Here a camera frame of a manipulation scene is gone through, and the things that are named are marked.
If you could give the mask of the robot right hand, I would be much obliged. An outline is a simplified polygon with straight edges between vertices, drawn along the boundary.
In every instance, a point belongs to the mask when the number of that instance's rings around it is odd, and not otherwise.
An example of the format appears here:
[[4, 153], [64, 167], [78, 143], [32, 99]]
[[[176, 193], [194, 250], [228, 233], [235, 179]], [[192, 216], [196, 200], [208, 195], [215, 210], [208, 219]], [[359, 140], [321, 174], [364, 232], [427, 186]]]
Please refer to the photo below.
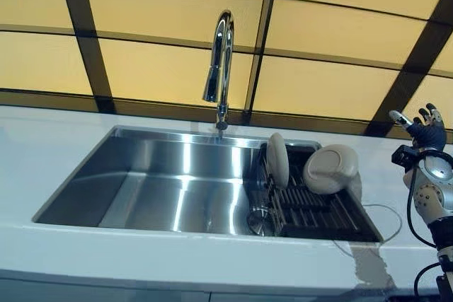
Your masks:
[[439, 110], [432, 103], [427, 103], [418, 113], [423, 121], [419, 117], [410, 120], [398, 110], [390, 110], [389, 117], [411, 136], [413, 148], [443, 151], [447, 133]]

